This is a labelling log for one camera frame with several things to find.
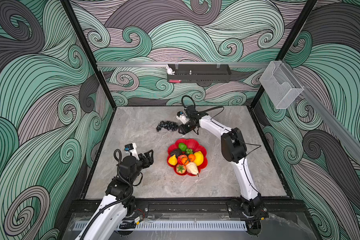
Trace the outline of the small yellow lemon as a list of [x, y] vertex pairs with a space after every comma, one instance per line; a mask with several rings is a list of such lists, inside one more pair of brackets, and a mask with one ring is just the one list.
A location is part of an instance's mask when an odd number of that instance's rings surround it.
[[176, 166], [178, 164], [178, 157], [176, 155], [172, 155], [168, 159], [168, 164], [171, 165], [171, 166]]

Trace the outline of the black grape bunch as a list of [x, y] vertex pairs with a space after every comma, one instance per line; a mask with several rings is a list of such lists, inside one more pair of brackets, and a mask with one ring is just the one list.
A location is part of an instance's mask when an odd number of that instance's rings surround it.
[[171, 122], [171, 121], [161, 121], [157, 127], [156, 127], [156, 131], [160, 132], [162, 129], [165, 129], [167, 131], [178, 131], [179, 129], [179, 125], [175, 122]]

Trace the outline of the dark avocado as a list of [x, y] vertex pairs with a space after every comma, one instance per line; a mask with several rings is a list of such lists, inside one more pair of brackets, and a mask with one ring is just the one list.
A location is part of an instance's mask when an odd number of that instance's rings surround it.
[[180, 150], [180, 149], [175, 149], [175, 150], [173, 150], [173, 151], [170, 152], [170, 157], [176, 156], [176, 158], [178, 158], [178, 157], [179, 157], [180, 155], [182, 155], [182, 154], [183, 154], [182, 150]]

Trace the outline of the red flower-shaped fruit bowl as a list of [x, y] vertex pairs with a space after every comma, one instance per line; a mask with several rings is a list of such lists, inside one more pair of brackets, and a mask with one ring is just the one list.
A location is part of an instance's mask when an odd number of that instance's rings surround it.
[[194, 139], [179, 139], [174, 144], [170, 145], [168, 148], [167, 160], [171, 157], [170, 153], [173, 150], [177, 149], [178, 144], [180, 144], [180, 143], [183, 143], [183, 144], [187, 145], [188, 147], [191, 147], [191, 149], [195, 150], [196, 152], [201, 152], [203, 154], [204, 161], [200, 166], [198, 166], [199, 172], [201, 172], [201, 170], [203, 170], [204, 168], [207, 167], [207, 165], [208, 165], [207, 150], [205, 149], [205, 147], [200, 145], [198, 141], [196, 141]]

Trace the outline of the red apple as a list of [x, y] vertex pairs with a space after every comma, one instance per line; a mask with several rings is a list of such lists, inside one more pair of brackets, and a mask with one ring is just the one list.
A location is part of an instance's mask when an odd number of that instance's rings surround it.
[[188, 156], [187, 155], [180, 155], [179, 157], [178, 157], [178, 164], [182, 164], [182, 162], [181, 162], [181, 159], [182, 158], [188, 158]]

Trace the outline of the red strawberry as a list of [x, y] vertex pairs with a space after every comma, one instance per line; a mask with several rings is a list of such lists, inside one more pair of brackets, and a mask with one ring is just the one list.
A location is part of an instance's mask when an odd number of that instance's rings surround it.
[[187, 172], [187, 167], [185, 165], [177, 165], [176, 173], [179, 175], [184, 175]]

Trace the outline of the green lime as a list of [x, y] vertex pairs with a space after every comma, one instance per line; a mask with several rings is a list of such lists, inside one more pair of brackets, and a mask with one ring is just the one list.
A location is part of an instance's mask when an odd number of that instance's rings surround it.
[[182, 152], [186, 152], [188, 147], [185, 143], [179, 143], [178, 148], [182, 151]]

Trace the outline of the orange tangerine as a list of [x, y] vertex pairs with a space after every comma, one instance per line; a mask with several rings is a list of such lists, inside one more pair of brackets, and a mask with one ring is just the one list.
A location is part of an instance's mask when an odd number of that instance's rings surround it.
[[190, 154], [190, 155], [188, 155], [188, 159], [189, 159], [191, 162], [193, 162], [193, 161], [196, 159], [196, 157], [195, 157], [195, 155]]
[[188, 158], [182, 158], [181, 162], [183, 165], [187, 165], [190, 162], [190, 160]]

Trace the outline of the beige pear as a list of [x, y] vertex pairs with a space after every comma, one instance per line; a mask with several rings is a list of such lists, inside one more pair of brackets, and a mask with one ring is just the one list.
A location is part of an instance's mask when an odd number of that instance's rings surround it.
[[192, 175], [199, 175], [199, 169], [195, 162], [189, 162], [186, 165], [186, 171]]

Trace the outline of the large yellow lemon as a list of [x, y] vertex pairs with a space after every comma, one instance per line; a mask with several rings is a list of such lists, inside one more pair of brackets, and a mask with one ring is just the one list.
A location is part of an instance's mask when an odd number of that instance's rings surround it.
[[201, 151], [195, 152], [194, 156], [195, 156], [194, 163], [197, 166], [200, 166], [200, 165], [202, 165], [204, 163], [204, 155], [203, 155], [203, 153]]

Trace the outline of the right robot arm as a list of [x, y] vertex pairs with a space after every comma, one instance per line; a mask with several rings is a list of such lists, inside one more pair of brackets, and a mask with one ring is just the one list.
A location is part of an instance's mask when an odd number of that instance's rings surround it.
[[199, 128], [209, 131], [221, 140], [221, 152], [226, 161], [232, 164], [234, 173], [240, 186], [240, 194], [245, 217], [251, 219], [265, 219], [268, 212], [265, 209], [261, 193], [255, 187], [248, 166], [247, 144], [242, 132], [238, 128], [227, 127], [211, 117], [208, 112], [219, 107], [204, 111], [196, 110], [196, 103], [190, 96], [183, 96], [181, 104], [184, 111], [177, 113], [177, 119], [182, 122], [179, 133], [185, 135], [191, 131], [199, 133]]

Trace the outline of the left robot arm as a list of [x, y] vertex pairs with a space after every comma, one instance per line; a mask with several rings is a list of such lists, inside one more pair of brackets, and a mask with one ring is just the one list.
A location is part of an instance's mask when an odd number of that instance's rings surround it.
[[154, 151], [138, 154], [132, 144], [125, 146], [127, 156], [122, 151], [114, 151], [117, 161], [116, 176], [109, 183], [102, 201], [89, 222], [76, 237], [77, 240], [108, 240], [118, 229], [132, 231], [144, 219], [143, 210], [136, 208], [133, 196], [134, 184], [142, 170], [154, 163]]

